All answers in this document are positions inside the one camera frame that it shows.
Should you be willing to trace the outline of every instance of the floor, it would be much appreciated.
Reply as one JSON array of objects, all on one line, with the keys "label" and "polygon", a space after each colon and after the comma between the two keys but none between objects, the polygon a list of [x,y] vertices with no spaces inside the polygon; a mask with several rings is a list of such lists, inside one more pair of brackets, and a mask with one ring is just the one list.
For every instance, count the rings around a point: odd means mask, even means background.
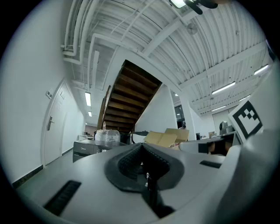
[{"label": "floor", "polygon": [[73,150],[56,159],[45,169],[31,177],[27,182],[17,188],[19,194],[25,194],[28,198],[36,201],[35,195],[49,180],[67,170],[73,164]]}]

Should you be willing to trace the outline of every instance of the ceiling light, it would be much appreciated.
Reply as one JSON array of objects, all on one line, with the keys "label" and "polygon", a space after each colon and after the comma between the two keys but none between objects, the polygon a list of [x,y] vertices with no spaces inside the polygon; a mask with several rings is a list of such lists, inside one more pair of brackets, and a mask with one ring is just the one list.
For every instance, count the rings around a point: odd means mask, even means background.
[{"label": "ceiling light", "polygon": [[[251,95],[249,95],[249,96],[251,96]],[[239,100],[239,101],[242,101],[242,100],[246,99],[246,98],[247,98],[247,97],[249,97],[249,96],[246,96],[246,97],[242,98],[242,99],[241,99],[241,100]]]},{"label": "ceiling light", "polygon": [[186,5],[183,0],[169,0],[169,2],[171,2],[172,5],[174,5],[177,8],[182,8],[183,6]]},{"label": "ceiling light", "polygon": [[86,95],[87,105],[90,107],[91,106],[91,94],[88,92],[85,92],[85,95]]},{"label": "ceiling light", "polygon": [[212,94],[216,94],[216,93],[218,93],[218,92],[221,92],[221,91],[223,91],[223,90],[225,90],[225,89],[227,89],[227,88],[229,88],[229,87],[231,87],[231,86],[233,86],[233,85],[235,85],[235,82],[232,82],[232,83],[230,83],[229,85],[226,85],[226,86],[224,86],[224,87],[222,87],[222,88],[219,88],[219,89],[213,91]]},{"label": "ceiling light", "polygon": [[223,107],[225,107],[225,106],[219,107],[219,108],[217,108],[217,109],[214,109],[214,110],[212,110],[212,111],[215,111],[215,110],[221,109],[221,108],[223,108]]},{"label": "ceiling light", "polygon": [[265,69],[267,69],[268,65],[265,65],[264,67],[258,69],[257,71],[255,71],[254,75],[260,73],[261,71],[264,71]]}]

